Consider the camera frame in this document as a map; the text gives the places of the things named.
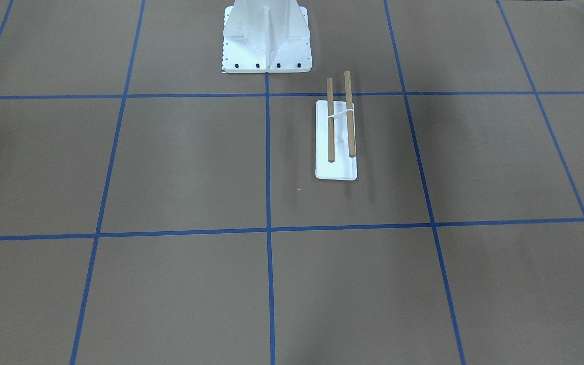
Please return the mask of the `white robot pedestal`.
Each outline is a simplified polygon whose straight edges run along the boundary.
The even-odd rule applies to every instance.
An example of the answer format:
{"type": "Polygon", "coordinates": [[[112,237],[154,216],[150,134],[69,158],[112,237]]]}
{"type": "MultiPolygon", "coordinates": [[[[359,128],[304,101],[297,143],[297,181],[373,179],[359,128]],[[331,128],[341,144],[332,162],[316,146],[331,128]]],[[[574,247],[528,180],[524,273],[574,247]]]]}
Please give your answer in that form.
{"type": "Polygon", "coordinates": [[[222,72],[312,70],[308,10],[297,1],[235,1],[223,25],[222,72]]]}

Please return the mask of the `white towel rack base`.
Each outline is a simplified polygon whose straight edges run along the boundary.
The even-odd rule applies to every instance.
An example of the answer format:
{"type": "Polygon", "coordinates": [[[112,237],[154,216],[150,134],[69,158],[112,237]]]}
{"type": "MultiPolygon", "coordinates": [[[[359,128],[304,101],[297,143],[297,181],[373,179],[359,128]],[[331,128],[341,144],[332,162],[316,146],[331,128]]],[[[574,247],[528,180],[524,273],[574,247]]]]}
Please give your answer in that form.
{"type": "Polygon", "coordinates": [[[357,158],[348,155],[347,104],[334,101],[335,161],[327,161],[327,100],[315,105],[315,177],[324,180],[357,180],[357,158]]]}

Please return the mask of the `inner wooden rack rod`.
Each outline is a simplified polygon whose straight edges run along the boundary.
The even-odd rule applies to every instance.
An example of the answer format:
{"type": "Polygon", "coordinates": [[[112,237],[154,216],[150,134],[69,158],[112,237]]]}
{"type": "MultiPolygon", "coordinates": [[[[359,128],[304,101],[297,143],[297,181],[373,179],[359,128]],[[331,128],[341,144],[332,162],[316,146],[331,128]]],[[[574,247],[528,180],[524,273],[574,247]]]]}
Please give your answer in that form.
{"type": "Polygon", "coordinates": [[[335,161],[335,119],[334,119],[334,86],[332,77],[327,78],[327,161],[335,161]]]}

